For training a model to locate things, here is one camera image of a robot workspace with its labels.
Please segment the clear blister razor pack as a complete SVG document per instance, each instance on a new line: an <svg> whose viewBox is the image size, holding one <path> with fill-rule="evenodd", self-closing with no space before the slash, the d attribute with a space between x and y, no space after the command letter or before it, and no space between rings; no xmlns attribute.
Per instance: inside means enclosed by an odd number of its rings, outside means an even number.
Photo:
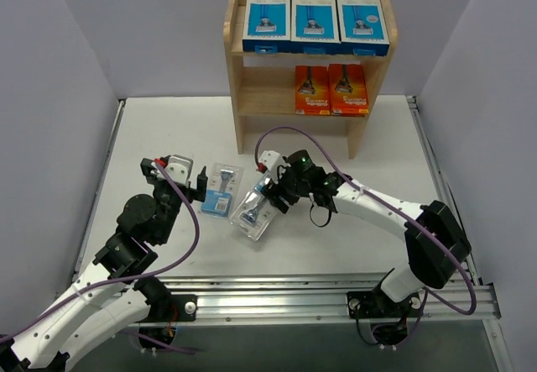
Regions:
<svg viewBox="0 0 537 372"><path fill-rule="evenodd" d="M269 173L265 172L247 192L230 218L230 224L252 241L258 241L278 215L278 210L262 194L262 189L267 187L270 181Z"/></svg>
<svg viewBox="0 0 537 372"><path fill-rule="evenodd" d="M239 190L243 174L240 166L215 163L209 173L205 201L201 212L213 217L228 218Z"/></svg>

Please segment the wooden shelf unit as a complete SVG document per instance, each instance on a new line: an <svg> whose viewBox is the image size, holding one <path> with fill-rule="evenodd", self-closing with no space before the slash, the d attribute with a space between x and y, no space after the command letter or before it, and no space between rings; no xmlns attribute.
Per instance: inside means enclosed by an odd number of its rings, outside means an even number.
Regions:
<svg viewBox="0 0 537 372"><path fill-rule="evenodd" d="M388 32L389 48L385 56L308 55L276 53L275 59L294 57L310 63L320 59L342 63L345 59L362 64L370 106L373 107L398 45L398 29L390 0L380 0ZM242 49L247 0L229 0L223 24L223 44L227 63L237 152L244 152L246 119L256 116L294 116L295 70L281 66L245 66L244 58L254 56Z"/></svg>

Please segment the orange Gillette Fusion box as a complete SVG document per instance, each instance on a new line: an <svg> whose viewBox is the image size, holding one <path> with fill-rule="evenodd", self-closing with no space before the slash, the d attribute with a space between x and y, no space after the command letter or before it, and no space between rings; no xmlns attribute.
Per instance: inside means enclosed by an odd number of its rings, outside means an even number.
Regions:
<svg viewBox="0 0 537 372"><path fill-rule="evenodd" d="M295 67L295 113L328 116L331 114L328 70L320 65Z"/></svg>
<svg viewBox="0 0 537 372"><path fill-rule="evenodd" d="M365 117L370 113L365 75L359 64L329 64L331 114Z"/></svg>

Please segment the blue Harry's razor box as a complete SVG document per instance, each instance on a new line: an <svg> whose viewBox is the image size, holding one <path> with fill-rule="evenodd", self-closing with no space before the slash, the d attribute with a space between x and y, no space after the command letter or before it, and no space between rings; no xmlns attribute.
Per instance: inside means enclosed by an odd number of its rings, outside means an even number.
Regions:
<svg viewBox="0 0 537 372"><path fill-rule="evenodd" d="M334 55L341 48L336 0L291 0L293 53Z"/></svg>
<svg viewBox="0 0 537 372"><path fill-rule="evenodd" d="M289 53L291 0L246 0L242 50L258 54Z"/></svg>
<svg viewBox="0 0 537 372"><path fill-rule="evenodd" d="M386 56L389 36L381 0L336 0L341 52Z"/></svg>

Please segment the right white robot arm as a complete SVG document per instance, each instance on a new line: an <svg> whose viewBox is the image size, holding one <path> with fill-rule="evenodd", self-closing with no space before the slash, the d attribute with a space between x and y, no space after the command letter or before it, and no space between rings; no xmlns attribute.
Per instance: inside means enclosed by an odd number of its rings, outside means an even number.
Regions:
<svg viewBox="0 0 537 372"><path fill-rule="evenodd" d="M404 242L407 263L390 270L368 298L375 317L394 317L410 307L418 291L443 288L471 253L467 236L443 202L425 205L380 193L341 172L326 172L304 149L287 157L265 150L258 168L270 178L263 195L282 213L307 198L313 207L362 219Z"/></svg>

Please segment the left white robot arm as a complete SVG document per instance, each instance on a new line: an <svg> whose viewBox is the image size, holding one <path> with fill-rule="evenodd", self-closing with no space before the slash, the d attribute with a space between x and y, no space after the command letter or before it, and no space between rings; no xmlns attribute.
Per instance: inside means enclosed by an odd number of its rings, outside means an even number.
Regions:
<svg viewBox="0 0 537 372"><path fill-rule="evenodd" d="M182 207L206 198L205 170L190 183L193 161L180 155L142 159L151 194L130 197L114 234L37 319L1 338L4 371L68 371L100 343L133 322L173 317L169 289L149 266L168 242Z"/></svg>

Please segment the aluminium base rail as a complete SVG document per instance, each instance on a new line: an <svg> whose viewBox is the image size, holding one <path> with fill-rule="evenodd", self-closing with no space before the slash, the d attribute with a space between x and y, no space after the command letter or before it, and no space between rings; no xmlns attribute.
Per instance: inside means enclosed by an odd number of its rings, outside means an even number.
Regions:
<svg viewBox="0 0 537 372"><path fill-rule="evenodd" d="M376 102L356 158L349 159L342 118L260 117L247 122L246 148L236 150L228 97L129 98L120 109L112 147L82 241L82 271L112 235L124 203L150 192L141 171L144 157L179 154L195 169L216 162L241 166L241 192L259 178L253 152L310 152L316 164L336 163L361 183L390 196L428 203L446 199L431 169L415 109L405 96ZM198 324L306 324L347 322L346 294L370 289L406 260L403 244L382 229L337 214L325 228L326 211L302 200L275 218L259 240L227 220L200 215L200 240L182 212L156 267L177 294L198 297Z"/></svg>

